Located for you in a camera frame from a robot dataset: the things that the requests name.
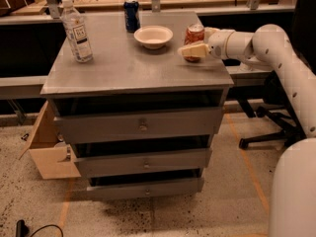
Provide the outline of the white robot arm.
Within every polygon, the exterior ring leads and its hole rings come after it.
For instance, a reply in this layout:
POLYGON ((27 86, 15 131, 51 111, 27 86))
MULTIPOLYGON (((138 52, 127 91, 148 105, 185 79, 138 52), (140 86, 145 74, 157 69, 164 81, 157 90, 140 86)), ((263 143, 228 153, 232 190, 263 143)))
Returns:
POLYGON ((253 33, 208 28, 207 40, 178 49, 182 57, 237 59, 272 69, 285 106, 303 138, 280 156, 274 174, 269 237, 316 237, 316 77, 296 55, 286 32, 264 25, 253 33))

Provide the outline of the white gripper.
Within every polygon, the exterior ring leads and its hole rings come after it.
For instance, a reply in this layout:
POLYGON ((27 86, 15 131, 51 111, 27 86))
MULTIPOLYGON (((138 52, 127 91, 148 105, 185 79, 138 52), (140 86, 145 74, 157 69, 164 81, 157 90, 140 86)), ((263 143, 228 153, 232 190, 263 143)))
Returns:
POLYGON ((208 45, 203 42, 187 44, 178 49, 178 54, 182 57, 203 58, 210 53, 214 58, 228 59, 228 40, 233 33, 234 30, 205 27, 204 39, 208 45))

